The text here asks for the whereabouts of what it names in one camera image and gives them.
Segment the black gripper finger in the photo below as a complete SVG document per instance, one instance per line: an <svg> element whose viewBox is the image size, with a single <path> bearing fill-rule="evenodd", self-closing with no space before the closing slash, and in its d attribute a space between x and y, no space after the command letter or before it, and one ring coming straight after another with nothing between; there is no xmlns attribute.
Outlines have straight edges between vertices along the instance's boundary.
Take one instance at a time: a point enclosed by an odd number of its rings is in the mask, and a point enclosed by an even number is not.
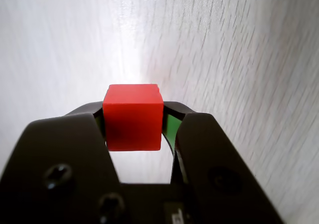
<svg viewBox="0 0 319 224"><path fill-rule="evenodd" d="M280 224L282 219L213 115L165 102L162 132L171 181L194 224Z"/></svg>
<svg viewBox="0 0 319 224"><path fill-rule="evenodd" d="M1 223L124 223L125 203L103 124L101 102L31 122L0 180Z"/></svg>

